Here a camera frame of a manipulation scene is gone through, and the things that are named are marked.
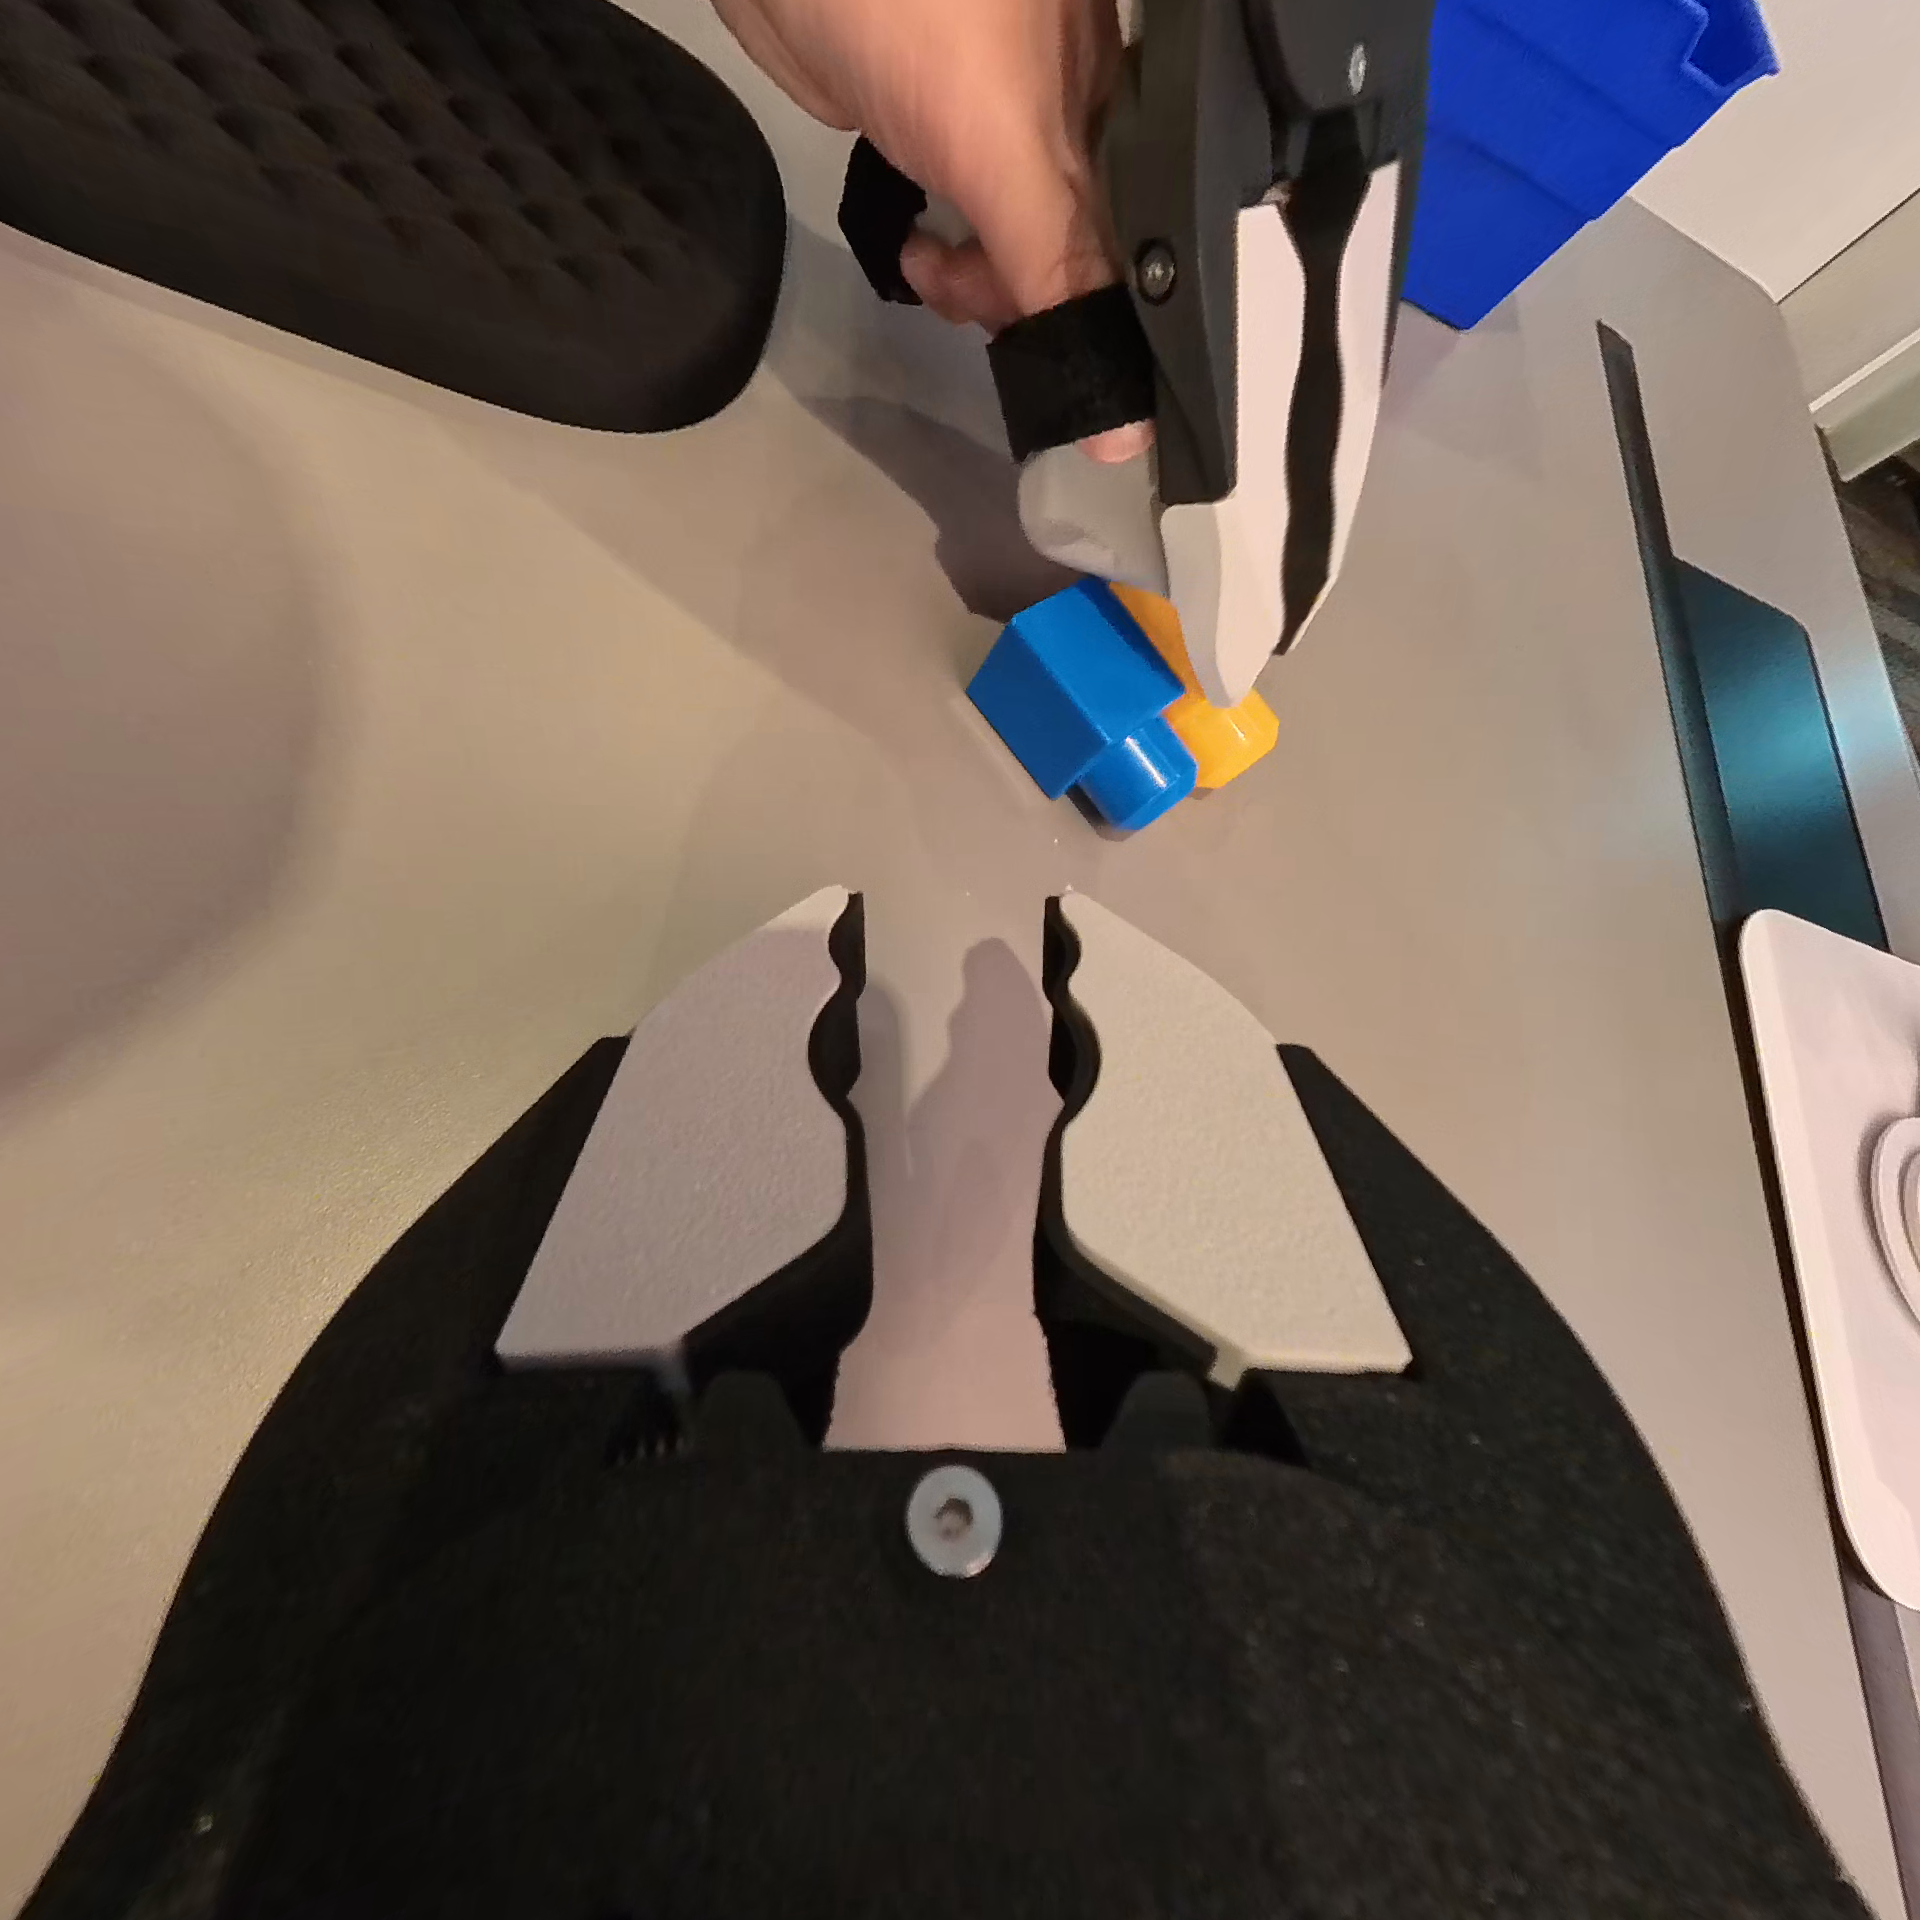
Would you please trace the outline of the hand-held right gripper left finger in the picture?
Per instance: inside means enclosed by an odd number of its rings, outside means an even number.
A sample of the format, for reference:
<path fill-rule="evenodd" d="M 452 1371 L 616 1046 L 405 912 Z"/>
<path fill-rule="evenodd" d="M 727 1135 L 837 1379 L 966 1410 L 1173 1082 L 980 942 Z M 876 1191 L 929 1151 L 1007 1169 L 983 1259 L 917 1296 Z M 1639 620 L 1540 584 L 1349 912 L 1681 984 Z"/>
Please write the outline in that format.
<path fill-rule="evenodd" d="M 685 1409 L 768 1376 L 810 1444 L 873 1308 L 852 1104 L 862 894 L 789 905 L 638 1019 L 495 1337 L 506 1369 L 640 1369 Z"/>

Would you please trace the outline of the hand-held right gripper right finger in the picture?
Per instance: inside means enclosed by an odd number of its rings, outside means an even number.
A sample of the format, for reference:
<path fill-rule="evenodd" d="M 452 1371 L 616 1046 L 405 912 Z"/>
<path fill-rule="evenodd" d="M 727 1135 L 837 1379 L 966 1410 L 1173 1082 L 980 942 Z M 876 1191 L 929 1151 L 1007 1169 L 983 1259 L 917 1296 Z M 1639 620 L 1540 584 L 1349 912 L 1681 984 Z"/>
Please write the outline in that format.
<path fill-rule="evenodd" d="M 1064 1438 L 1186 1380 L 1217 1438 L 1279 1376 L 1398 1379 L 1412 1355 L 1281 1049 L 1231 993 L 1095 899 L 1045 905 L 1036 1314 Z"/>

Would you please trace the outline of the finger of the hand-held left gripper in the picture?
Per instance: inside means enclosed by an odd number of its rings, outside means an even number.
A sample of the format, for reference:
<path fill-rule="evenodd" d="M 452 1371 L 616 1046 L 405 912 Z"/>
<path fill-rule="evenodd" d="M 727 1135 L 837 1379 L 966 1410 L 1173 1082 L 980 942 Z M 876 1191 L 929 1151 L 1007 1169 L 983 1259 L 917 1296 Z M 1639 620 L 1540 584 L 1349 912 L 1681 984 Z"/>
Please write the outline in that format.
<path fill-rule="evenodd" d="M 1353 539 L 1400 297 L 1400 174 L 1398 161 L 1370 171 L 1332 161 L 1298 180 L 1281 210 L 1302 291 L 1281 444 L 1278 655 L 1305 639 Z"/>
<path fill-rule="evenodd" d="M 1286 200 L 1265 195 L 1233 227 L 1233 478 L 1216 502 L 1159 515 L 1191 678 L 1216 708 L 1241 704 L 1320 607 L 1319 584 L 1286 586 L 1289 422 L 1305 360 L 1305 266 Z"/>

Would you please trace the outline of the blue plastic bin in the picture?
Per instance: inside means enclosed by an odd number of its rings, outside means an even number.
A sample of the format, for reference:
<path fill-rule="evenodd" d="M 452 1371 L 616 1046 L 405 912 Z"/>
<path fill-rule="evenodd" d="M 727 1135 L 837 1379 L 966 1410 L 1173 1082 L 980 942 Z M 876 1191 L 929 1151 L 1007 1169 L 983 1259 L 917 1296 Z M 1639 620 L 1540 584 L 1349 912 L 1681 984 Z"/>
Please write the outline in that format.
<path fill-rule="evenodd" d="M 1470 330 L 1752 80 L 1756 2 L 1439 2 L 1404 297 Z"/>

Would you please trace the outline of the orange one-stud block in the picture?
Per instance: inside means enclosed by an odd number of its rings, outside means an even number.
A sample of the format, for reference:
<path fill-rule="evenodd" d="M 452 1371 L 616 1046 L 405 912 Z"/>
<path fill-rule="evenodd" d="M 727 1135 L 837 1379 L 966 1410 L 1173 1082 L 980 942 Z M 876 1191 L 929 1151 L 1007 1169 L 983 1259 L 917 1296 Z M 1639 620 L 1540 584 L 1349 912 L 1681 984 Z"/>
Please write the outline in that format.
<path fill-rule="evenodd" d="M 1208 702 L 1189 660 L 1176 608 L 1166 596 L 1129 584 L 1116 584 L 1110 590 L 1181 684 L 1162 721 L 1194 761 L 1194 787 L 1216 792 L 1272 753 L 1279 722 L 1261 696 L 1252 691 L 1231 706 Z"/>

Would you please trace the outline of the blue one-stud block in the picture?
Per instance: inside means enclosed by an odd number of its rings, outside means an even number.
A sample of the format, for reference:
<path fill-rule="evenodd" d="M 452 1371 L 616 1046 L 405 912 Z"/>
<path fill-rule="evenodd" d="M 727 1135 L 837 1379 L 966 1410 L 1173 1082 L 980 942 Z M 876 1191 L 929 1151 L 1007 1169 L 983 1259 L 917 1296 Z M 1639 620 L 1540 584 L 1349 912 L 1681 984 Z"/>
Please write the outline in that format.
<path fill-rule="evenodd" d="M 966 696 L 1046 800 L 1138 833 L 1198 787 L 1167 721 L 1184 684 L 1112 588 L 1082 579 L 1006 623 Z"/>

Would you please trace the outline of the grey desk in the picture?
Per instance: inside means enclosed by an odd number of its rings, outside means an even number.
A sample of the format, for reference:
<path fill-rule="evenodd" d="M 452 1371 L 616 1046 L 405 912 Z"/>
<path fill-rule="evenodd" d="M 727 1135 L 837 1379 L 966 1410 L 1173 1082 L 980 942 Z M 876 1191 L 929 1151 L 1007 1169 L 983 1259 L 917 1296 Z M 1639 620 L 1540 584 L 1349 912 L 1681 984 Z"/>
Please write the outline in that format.
<path fill-rule="evenodd" d="M 5 1916 L 127 1726 L 319 1332 L 589 1046 L 863 894 L 878 1288 L 832 1441 L 1056 1450 L 1026 1249 L 1049 897 L 1314 1049 L 1583 1337 L 1876 1916 L 1905 1680 L 1844 1566 L 1695 866 L 1602 332 L 1674 559 L 1802 626 L 1897 947 L 1916 792 L 1774 303 L 1628 203 L 1490 327 L 1400 324 L 1257 780 L 1112 841 L 962 680 L 1021 564 L 976 348 L 873 303 L 838 145 L 693 6 L 781 163 L 765 364 L 594 438 L 5 240 Z"/>

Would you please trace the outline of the black desk inlay panel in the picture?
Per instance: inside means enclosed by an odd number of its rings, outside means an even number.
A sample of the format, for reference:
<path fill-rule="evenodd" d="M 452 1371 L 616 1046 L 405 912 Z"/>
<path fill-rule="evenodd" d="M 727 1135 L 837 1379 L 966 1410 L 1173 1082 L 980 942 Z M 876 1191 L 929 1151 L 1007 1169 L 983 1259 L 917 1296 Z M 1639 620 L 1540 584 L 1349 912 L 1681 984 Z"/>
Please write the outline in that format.
<path fill-rule="evenodd" d="M 1631 343 L 1594 324 L 1695 863 L 1721 953 L 1780 910 L 1873 951 L 1888 929 L 1805 628 L 1680 560 Z"/>

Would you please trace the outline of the person's left hand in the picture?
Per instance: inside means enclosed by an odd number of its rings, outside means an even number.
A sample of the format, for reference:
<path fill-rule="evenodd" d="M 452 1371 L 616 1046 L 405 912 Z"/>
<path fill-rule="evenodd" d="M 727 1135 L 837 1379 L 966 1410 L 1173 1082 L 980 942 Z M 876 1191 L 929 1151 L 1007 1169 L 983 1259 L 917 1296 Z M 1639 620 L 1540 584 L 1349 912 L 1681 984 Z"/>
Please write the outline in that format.
<path fill-rule="evenodd" d="M 1093 140 L 1116 6 L 718 2 L 740 51 L 818 124 L 866 138 L 945 202 L 965 243 L 911 236 L 909 291 L 989 336 L 1110 283 Z"/>

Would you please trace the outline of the white document stand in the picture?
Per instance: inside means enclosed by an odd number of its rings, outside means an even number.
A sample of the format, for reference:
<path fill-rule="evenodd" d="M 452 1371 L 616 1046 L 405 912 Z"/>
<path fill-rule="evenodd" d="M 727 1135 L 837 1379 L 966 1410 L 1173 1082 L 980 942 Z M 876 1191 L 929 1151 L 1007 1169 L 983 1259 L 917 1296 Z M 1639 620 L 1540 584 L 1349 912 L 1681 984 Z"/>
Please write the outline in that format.
<path fill-rule="evenodd" d="M 1918 969 L 1767 908 L 1737 938 L 1839 1522 L 1918 1607 Z"/>

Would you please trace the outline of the black textured pad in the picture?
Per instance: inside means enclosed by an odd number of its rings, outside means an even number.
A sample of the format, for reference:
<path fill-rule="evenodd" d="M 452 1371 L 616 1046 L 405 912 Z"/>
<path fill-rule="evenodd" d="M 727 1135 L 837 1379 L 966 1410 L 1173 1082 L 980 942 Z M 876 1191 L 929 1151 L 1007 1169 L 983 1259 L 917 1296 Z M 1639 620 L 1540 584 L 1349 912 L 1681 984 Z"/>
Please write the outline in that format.
<path fill-rule="evenodd" d="M 751 382 L 776 159 L 604 2 L 5 2 L 1 220 L 448 394 L 658 435 Z"/>

